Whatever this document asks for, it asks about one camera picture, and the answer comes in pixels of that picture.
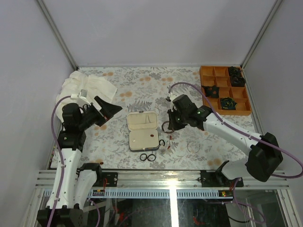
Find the cream navy jewelry box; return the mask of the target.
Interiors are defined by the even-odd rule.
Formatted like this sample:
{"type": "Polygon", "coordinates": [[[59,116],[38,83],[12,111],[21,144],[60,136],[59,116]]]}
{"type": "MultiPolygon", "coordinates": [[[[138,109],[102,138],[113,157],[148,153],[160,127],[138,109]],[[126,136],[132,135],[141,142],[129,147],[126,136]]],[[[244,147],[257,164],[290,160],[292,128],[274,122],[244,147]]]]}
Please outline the cream navy jewelry box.
{"type": "Polygon", "coordinates": [[[155,111],[130,112],[127,115],[127,125],[130,131],[129,149],[132,152],[155,151],[159,148],[158,118],[155,111]]]}

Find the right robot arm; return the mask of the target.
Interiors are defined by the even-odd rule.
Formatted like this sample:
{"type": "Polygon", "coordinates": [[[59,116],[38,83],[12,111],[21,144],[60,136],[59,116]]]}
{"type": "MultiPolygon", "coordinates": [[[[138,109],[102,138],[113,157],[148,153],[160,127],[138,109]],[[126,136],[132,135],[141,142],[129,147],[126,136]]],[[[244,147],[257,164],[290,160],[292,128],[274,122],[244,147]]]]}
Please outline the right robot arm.
{"type": "Polygon", "coordinates": [[[168,129],[178,131],[191,126],[210,132],[231,143],[246,157],[237,161],[225,161],[216,170],[216,182],[228,186],[232,180],[252,176],[260,182],[266,182],[283,161],[274,135],[260,135],[224,119],[210,107],[197,107],[187,95],[169,94],[170,102],[168,129]]]}

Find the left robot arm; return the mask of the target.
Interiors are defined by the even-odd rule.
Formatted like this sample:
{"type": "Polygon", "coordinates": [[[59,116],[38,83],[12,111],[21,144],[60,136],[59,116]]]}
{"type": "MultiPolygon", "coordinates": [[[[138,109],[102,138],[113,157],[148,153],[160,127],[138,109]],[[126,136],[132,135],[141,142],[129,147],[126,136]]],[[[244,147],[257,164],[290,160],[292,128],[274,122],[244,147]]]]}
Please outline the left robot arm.
{"type": "Polygon", "coordinates": [[[102,126],[122,107],[110,104],[100,97],[94,98],[101,107],[92,103],[83,105],[69,103],[62,107],[62,130],[55,136],[59,153],[52,193],[46,207],[37,213],[37,221],[43,227],[83,227],[83,207],[93,186],[104,182],[98,163],[78,166],[86,139],[85,131],[93,126],[102,126]]]}

